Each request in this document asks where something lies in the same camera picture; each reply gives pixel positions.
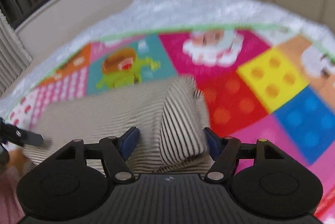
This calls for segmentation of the colourful cartoon play mat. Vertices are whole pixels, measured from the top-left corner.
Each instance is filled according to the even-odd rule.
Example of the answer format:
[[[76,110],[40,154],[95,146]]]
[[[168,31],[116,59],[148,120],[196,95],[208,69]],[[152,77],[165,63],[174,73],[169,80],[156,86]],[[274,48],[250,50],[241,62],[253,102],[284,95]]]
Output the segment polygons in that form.
[[[269,138],[320,178],[317,216],[334,223],[334,47],[284,27],[227,25],[153,31],[85,43],[5,108],[33,128],[52,103],[191,75],[211,128],[246,142]]]

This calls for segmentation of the white pleated curtain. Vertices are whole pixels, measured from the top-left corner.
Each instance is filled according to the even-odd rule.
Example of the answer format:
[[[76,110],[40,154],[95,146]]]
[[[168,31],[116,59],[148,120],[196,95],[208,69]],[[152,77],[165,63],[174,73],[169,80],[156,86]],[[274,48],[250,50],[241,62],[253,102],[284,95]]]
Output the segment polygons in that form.
[[[24,48],[3,12],[0,12],[1,96],[30,66],[32,57]]]

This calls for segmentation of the beige striped knit garment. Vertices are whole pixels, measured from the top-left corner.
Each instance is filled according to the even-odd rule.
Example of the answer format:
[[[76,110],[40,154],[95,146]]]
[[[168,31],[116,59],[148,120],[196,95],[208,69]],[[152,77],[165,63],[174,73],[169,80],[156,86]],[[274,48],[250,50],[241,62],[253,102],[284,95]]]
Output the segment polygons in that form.
[[[208,124],[194,78],[175,77],[51,104],[33,128],[44,145],[23,152],[38,165],[74,139],[97,143],[136,127],[140,140],[127,160],[134,174],[205,174],[212,165],[203,132]]]

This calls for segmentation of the white quilted bed cover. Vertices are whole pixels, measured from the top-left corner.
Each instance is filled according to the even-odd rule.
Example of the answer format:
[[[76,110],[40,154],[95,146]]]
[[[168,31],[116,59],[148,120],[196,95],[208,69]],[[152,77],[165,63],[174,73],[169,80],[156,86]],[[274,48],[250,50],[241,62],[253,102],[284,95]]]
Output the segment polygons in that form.
[[[134,0],[120,13],[93,23],[51,54],[44,54],[32,71],[14,85],[13,91],[1,98],[1,116],[6,116],[27,90],[91,40],[154,30],[231,24],[288,27],[302,32],[323,50],[334,54],[334,32],[328,26],[273,3],[258,0]]]

